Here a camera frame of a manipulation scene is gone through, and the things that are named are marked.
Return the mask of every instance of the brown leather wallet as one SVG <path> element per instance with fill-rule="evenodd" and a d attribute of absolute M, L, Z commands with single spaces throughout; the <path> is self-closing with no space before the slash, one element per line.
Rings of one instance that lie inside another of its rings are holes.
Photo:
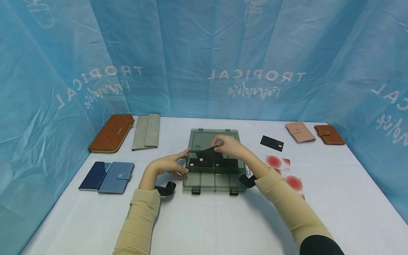
<path fill-rule="evenodd" d="M 316 140 L 303 122 L 288 123 L 286 128 L 297 142 L 312 142 Z"/>
<path fill-rule="evenodd" d="M 317 135 L 322 139 L 324 144 L 327 145 L 346 144 L 332 125 L 317 125 L 315 126 L 315 130 L 317 132 Z"/>
<path fill-rule="evenodd" d="M 117 152 L 134 121 L 132 115 L 112 115 L 89 146 L 89 151 L 101 153 Z"/>

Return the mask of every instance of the blue fabric backdrop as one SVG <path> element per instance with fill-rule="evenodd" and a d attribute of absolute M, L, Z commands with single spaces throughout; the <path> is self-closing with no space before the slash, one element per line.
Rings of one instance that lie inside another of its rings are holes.
<path fill-rule="evenodd" d="M 329 122 L 408 220 L 403 0 L 0 0 L 0 253 L 115 113 Z"/>

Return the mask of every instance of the black strap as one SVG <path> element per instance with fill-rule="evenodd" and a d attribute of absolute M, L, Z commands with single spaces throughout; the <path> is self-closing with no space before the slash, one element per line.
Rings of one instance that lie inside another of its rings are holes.
<path fill-rule="evenodd" d="M 239 181 L 242 183 L 242 185 L 246 188 L 252 188 L 255 186 L 255 175 L 252 175 L 251 177 L 247 177 L 245 174 L 241 175 L 239 177 Z"/>
<path fill-rule="evenodd" d="M 322 235 L 312 235 L 300 245 L 300 255 L 344 255 L 339 245 Z"/>
<path fill-rule="evenodd" d="M 176 189 L 176 183 L 168 182 L 166 187 L 156 186 L 155 189 L 159 192 L 160 196 L 170 196 L 174 193 Z"/>

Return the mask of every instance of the navy blue notebook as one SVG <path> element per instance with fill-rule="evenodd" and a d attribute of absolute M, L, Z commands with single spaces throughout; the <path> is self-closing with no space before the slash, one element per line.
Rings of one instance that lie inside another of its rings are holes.
<path fill-rule="evenodd" d="M 98 191 L 109 166 L 110 163 L 95 162 L 78 189 L 82 191 Z"/>
<path fill-rule="evenodd" d="M 132 178 L 135 164 L 127 162 L 113 162 L 108 173 L 99 187 L 98 193 L 123 194 L 128 182 Z"/>

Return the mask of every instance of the person's arm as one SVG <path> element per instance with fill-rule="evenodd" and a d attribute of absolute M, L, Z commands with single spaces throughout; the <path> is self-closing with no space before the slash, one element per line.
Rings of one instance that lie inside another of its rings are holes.
<path fill-rule="evenodd" d="M 308 237 L 322 236 L 328 240 L 333 240 L 333 237 L 313 209 L 284 181 L 280 174 L 273 169 L 271 170 L 255 154 L 234 138 L 219 135 L 214 138 L 213 146 L 217 141 L 221 141 L 221 144 L 214 149 L 215 151 L 239 158 L 251 169 L 257 178 L 255 183 L 261 194 L 275 206 L 289 228 L 295 244 L 301 248 L 301 251 L 302 242 Z M 307 246 L 313 246 L 310 239 Z"/>
<path fill-rule="evenodd" d="M 148 255 L 150 253 L 153 224 L 160 206 L 160 194 L 155 189 L 157 176 L 169 172 L 183 178 L 188 170 L 177 164 L 189 149 L 151 162 L 143 173 L 139 188 L 135 190 L 130 209 L 116 241 L 113 255 Z"/>

